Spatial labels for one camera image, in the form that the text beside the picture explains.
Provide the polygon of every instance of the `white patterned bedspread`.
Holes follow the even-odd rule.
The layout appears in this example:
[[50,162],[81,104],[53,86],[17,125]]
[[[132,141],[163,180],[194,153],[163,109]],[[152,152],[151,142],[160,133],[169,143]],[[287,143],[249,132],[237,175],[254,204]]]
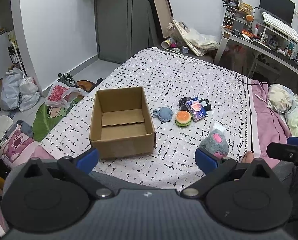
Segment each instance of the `white patterned bedspread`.
[[[238,78],[250,82],[240,74]],[[153,118],[157,148],[152,155],[99,161],[94,171],[152,187],[183,189],[204,175],[194,155],[214,121],[226,128],[230,157],[239,161],[247,150],[260,156],[251,87],[240,82],[233,71],[157,48],[140,51],[112,72],[55,126],[41,145],[56,159],[83,153],[90,148],[95,92],[134,86],[144,88],[151,112],[168,106],[176,113],[178,100],[185,96],[208,99],[212,110],[187,128],[177,127],[174,118],[167,123]]]

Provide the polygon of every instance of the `white plastic bag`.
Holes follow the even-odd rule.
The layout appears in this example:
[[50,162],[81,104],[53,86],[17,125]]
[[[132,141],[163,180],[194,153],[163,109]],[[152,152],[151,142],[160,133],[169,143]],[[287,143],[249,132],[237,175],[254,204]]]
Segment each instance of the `white plastic bag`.
[[190,28],[190,31],[184,35],[184,38],[200,49],[212,50],[219,48],[219,42],[215,36],[200,34],[194,28]]
[[9,111],[19,107],[19,85],[22,78],[23,72],[16,67],[4,75],[1,91],[1,108],[3,110]]
[[79,95],[86,97],[88,93],[81,88],[68,87],[61,82],[55,81],[44,104],[51,107],[69,108],[72,101]]
[[38,91],[38,86],[34,83],[32,77],[26,77],[20,81],[19,89],[23,95],[34,95]]
[[40,93],[36,92],[33,95],[22,95],[20,97],[20,112],[26,111],[35,106],[35,104],[39,101]]

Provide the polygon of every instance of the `metal screw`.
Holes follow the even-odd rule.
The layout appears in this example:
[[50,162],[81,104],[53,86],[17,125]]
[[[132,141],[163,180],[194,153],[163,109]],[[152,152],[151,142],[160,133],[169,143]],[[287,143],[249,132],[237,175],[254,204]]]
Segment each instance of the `metal screw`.
[[111,190],[108,188],[100,188],[95,192],[98,197],[108,197],[111,195]]
[[199,194],[199,191],[196,190],[195,188],[186,188],[184,191],[183,191],[184,195],[186,195],[187,197],[194,197],[196,195]]

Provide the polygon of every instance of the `orange round object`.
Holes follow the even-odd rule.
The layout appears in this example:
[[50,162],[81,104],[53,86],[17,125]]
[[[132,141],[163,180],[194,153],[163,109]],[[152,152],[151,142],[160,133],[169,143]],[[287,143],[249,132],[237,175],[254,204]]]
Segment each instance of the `orange round object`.
[[191,115],[187,111],[179,111],[176,115],[176,120],[178,123],[186,124],[191,120]]
[[246,16],[246,19],[247,19],[247,21],[251,22],[251,21],[253,21],[253,16],[251,14],[248,14]]

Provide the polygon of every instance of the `cardboard box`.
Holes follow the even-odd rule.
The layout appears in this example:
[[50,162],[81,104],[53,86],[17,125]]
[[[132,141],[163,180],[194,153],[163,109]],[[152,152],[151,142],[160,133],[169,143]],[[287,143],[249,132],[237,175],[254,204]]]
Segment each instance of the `cardboard box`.
[[90,143],[101,159],[153,153],[156,133],[142,87],[96,92]]

